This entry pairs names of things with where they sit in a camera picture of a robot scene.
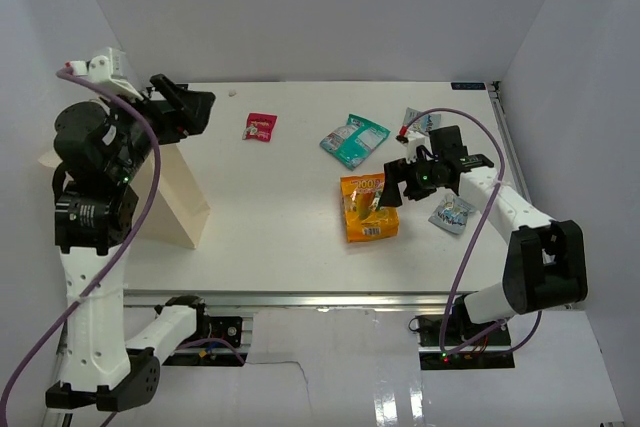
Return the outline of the orange mango candy bag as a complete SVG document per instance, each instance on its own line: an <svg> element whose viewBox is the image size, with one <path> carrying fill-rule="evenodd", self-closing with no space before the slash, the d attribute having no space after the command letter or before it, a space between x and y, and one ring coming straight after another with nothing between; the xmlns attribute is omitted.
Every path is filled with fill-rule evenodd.
<svg viewBox="0 0 640 427"><path fill-rule="evenodd" d="M371 242L398 234L399 217L396 209L379 205L384 181L383 173L340 178L347 242Z"/></svg>

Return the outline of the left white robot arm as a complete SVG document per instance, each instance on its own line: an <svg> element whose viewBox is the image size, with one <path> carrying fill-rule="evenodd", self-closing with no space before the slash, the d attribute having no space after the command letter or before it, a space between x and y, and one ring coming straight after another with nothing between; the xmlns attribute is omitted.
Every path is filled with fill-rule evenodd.
<svg viewBox="0 0 640 427"><path fill-rule="evenodd" d="M203 133L216 100L161 74L151 84L157 99L79 102L54 123L60 160L52 179L54 240L72 315L59 379L45 395L52 409L123 412L145 405L173 352L184 343L202 345L211 334L194 295L159 306L135 337L124 333L127 250L151 208L132 181L161 146Z"/></svg>

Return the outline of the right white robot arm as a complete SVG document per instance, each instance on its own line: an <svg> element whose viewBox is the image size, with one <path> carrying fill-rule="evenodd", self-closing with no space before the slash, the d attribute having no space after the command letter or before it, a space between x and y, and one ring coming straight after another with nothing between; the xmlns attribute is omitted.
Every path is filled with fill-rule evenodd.
<svg viewBox="0 0 640 427"><path fill-rule="evenodd" d="M384 165L382 207L399 207L446 188L491 224L507 245L501 280L450 301L440 323L472 346L517 315L583 301L588 281L583 231L572 220L557 221L503 182L501 167L471 154L458 127L429 135L402 128L397 137L404 157Z"/></svg>

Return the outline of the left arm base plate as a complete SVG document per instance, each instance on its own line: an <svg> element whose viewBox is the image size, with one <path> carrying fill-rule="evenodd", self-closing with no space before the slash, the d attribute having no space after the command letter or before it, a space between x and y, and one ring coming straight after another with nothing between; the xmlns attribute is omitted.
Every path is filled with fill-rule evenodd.
<svg viewBox="0 0 640 427"><path fill-rule="evenodd" d="M241 316L204 316L203 326L186 338L163 363L174 367L242 367Z"/></svg>

